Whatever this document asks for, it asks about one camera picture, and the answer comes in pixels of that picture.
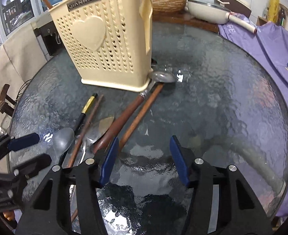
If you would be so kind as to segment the white brown rice cooker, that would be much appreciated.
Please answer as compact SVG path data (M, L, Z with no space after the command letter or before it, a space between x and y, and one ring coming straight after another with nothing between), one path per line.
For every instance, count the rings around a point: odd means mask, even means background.
M249 18L251 15L252 12L251 7L246 0L220 0L220 1L224 3L228 2L229 4L225 4L224 6L235 13L245 15L247 18Z

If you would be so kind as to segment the brown wooden counter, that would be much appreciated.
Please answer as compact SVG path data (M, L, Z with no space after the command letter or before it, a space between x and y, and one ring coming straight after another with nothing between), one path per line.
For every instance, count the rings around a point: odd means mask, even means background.
M153 21L163 22L163 23L176 23L189 25L191 27L203 29L213 33L219 33L219 28L217 24L209 23L203 20L194 18L188 12L177 12L177 13L155 13L152 16Z

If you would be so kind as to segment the water dispenser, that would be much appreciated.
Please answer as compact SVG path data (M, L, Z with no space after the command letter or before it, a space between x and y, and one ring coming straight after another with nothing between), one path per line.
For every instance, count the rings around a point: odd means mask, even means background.
M49 11L43 12L31 24L45 56L53 57L64 49L61 37Z

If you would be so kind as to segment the beige perforated utensil holder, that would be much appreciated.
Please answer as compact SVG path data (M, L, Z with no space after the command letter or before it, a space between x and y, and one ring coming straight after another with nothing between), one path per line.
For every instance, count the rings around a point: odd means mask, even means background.
M148 86L152 0L64 0L49 12L82 83L133 92Z

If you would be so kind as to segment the small steel spoon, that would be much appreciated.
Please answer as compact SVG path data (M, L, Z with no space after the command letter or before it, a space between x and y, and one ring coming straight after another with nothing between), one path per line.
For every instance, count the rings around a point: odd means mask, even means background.
M62 166L64 159L67 155L68 149L71 146L74 139L74 130L66 127L58 130L53 136L53 148L56 152L60 152L62 155L59 158L58 165Z

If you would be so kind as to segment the purple floral cloth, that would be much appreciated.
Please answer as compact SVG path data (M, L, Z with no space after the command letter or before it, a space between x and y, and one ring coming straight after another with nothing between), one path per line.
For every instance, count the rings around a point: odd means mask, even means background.
M256 34L232 22L218 28L222 37L244 49L266 69L288 106L288 31L271 21L257 26ZM277 216L288 216L288 190Z

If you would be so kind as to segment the woven basin sink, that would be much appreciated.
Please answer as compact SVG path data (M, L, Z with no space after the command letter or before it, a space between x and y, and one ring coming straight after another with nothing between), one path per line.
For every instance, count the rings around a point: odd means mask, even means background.
M187 0L152 0L153 12L156 13L175 13L182 11L186 6Z

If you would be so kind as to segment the black gold chopstick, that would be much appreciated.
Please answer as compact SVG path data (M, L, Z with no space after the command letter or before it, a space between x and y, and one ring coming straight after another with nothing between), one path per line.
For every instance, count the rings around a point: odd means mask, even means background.
M63 152L63 154L61 155L58 164L62 165L64 162L64 159L67 155L67 152L69 151L70 146L72 145L75 137L77 136L77 132L80 129L80 126L82 125L85 117L86 117L86 113L88 111L88 109L90 108L90 106L93 104L94 100L97 98L98 94L97 93L93 93L93 95L89 98L89 100L87 101L87 103L85 104L85 106L83 107L80 116L78 117L78 120L75 124L75 126L73 127L73 136L70 140L70 142L68 143L68 145L66 146L65 151Z

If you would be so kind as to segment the dark glass bottle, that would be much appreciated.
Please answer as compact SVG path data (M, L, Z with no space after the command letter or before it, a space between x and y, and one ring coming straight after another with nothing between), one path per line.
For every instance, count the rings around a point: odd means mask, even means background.
M284 27L286 21L286 14L285 9L283 7L280 8L279 14L278 14L278 22L277 24Z

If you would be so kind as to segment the white pan with lid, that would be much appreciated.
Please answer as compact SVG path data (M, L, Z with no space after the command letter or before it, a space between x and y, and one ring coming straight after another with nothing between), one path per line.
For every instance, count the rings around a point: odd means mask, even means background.
M240 25L251 33L257 32L257 28L255 26L234 16L231 11L225 7L210 3L188 0L187 8L189 13L197 19L214 24L226 24L230 21Z

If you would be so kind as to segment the yellow roll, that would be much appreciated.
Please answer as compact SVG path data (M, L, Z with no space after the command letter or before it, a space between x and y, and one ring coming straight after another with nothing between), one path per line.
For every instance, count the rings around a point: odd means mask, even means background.
M269 0L268 14L267 14L268 21L271 21L273 23L277 22L279 9L280 9L279 0Z

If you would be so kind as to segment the reddish wooden chopstick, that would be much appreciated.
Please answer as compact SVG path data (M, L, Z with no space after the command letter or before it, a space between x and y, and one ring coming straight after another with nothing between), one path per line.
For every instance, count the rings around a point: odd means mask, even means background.
M137 116L132 121L132 124L129 126L125 134L123 135L122 139L119 142L119 152L122 151L124 145L127 143L128 139L131 137L137 126L139 125L140 121L143 119L147 111L151 108L154 101L160 94L160 92L163 89L164 84L160 83L156 86L155 90L152 92L151 96L148 98L148 100L145 102L143 107L141 108L140 112L137 114Z

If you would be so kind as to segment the dark brown chopstick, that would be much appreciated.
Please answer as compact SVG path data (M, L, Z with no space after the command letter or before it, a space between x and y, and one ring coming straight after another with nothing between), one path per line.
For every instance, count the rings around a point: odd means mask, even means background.
M83 138L84 138L85 134L87 133L89 127L92 124L92 120L93 120L93 118L94 118L94 116L95 116L95 114L96 114L96 112L97 112L97 110L98 110L98 108L100 106L100 103L101 103L103 97L104 97L104 95L102 94L100 97L97 98L96 104L93 106L93 110L92 110L91 114L89 114L88 119L87 119L86 123L84 124L84 127L83 127L83 129L81 131L81 134L78 137L78 140L77 140L77 142L75 143L75 145L73 147L73 150L71 152L69 161L68 161L67 166L66 166L67 168L73 167L74 162L75 162L75 160L77 158L79 149L80 149L80 147L81 147L81 145L83 143Z

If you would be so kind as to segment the wooden handled spoon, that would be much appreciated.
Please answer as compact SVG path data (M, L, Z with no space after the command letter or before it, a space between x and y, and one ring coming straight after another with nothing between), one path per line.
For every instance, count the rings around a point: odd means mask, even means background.
M137 110L141 103L143 103L144 99L156 83L173 83L175 82L176 78L172 73L169 72L152 71L149 73L149 80L150 81L147 88L139 93L137 98L128 105L122 114L112 123L100 141L96 143L96 145L93 147L93 154L96 154L98 150L107 147L110 141L119 134L128 119Z

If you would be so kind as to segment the wooden chair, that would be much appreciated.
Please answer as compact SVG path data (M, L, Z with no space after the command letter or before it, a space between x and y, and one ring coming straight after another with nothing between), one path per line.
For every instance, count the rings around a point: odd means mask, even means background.
M0 91L0 113L5 113L12 117L16 101L13 100L7 93L10 88L9 84L4 84Z

